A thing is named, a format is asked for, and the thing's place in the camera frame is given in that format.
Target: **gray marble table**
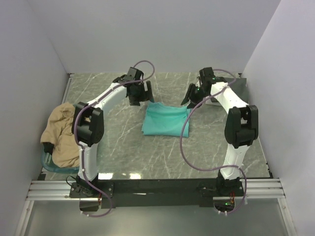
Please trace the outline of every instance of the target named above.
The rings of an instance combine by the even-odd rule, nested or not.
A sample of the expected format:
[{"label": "gray marble table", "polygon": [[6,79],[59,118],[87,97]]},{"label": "gray marble table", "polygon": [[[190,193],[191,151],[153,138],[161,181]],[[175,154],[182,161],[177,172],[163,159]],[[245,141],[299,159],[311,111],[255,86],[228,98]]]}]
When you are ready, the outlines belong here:
[{"label": "gray marble table", "polygon": [[[122,74],[74,74],[66,101],[73,104],[90,101]],[[217,75],[229,77],[225,73]],[[189,84],[196,82],[196,76],[197,73],[156,73],[151,79],[155,101],[168,106],[180,106]],[[126,98],[104,118],[105,133],[97,151],[101,178],[217,176],[217,172],[196,171],[184,162],[180,154],[179,137],[144,136],[141,127],[146,108],[147,103],[131,107]],[[184,138],[183,148],[188,160],[195,166],[210,168],[223,164],[227,148],[224,138],[226,116],[222,107],[203,105],[191,117],[189,138]],[[269,177],[259,140],[246,153],[243,169],[248,177]],[[64,176],[54,175],[50,178],[63,179]]]}]

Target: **green towel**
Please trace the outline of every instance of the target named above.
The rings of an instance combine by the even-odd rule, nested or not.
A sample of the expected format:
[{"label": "green towel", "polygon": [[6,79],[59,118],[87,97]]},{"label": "green towel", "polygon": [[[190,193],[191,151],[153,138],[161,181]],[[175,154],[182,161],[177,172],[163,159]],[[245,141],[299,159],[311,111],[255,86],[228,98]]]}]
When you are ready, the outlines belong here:
[{"label": "green towel", "polygon": [[[169,107],[160,102],[149,103],[142,125],[144,135],[180,136],[190,109],[187,107]],[[189,136],[189,121],[183,137]]]}]

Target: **crumpled fabric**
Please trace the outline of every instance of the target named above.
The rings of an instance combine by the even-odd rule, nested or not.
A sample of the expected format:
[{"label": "crumpled fabric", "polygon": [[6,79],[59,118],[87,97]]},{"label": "crumpled fabric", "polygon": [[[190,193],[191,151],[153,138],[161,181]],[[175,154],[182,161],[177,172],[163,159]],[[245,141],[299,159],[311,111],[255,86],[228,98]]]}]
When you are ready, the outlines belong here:
[{"label": "crumpled fabric", "polygon": [[[180,136],[190,109],[187,107],[164,106],[160,102],[149,103],[142,125],[144,135]],[[189,136],[189,121],[183,137]]]},{"label": "crumpled fabric", "polygon": [[79,148],[71,132],[74,106],[68,102],[56,107],[50,114],[40,142],[52,143],[53,162],[59,167],[79,166]]}]

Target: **tan cloth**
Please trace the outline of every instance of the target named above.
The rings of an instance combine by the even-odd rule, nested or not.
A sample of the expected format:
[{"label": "tan cloth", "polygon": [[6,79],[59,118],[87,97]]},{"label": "tan cloth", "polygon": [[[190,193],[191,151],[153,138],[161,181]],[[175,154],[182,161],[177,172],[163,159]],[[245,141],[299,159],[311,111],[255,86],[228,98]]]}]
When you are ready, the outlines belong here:
[{"label": "tan cloth", "polygon": [[71,132],[74,106],[68,102],[56,107],[49,116],[40,142],[52,143],[53,161],[59,167],[79,166],[79,148]]}]

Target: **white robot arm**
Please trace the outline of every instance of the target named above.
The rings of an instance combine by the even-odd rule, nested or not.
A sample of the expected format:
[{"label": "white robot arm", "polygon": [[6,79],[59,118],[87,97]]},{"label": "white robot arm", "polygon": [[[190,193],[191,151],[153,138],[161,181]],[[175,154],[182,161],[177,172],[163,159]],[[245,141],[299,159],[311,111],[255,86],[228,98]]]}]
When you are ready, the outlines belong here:
[{"label": "white robot arm", "polygon": [[[223,165],[241,167],[247,150],[258,138],[258,109],[241,100],[223,77],[214,75],[211,67],[203,68],[199,74],[197,85],[190,84],[182,105],[190,101],[188,108],[193,108],[205,97],[218,94],[214,98],[228,113],[224,131],[228,145]],[[221,169],[219,176],[234,180],[240,177],[240,172],[228,167]]]},{"label": "white robot arm", "polygon": [[153,100],[150,81],[128,84],[130,81],[141,81],[143,72],[131,67],[126,75],[116,78],[110,87],[97,98],[88,103],[78,103],[75,108],[74,121],[79,112],[89,104],[96,104],[90,107],[79,117],[77,127],[72,124],[72,133],[77,129],[79,141],[80,168],[78,176],[92,181],[98,174],[96,165],[97,146],[104,134],[104,116],[124,98],[129,98],[131,106],[140,106],[140,102]]}]

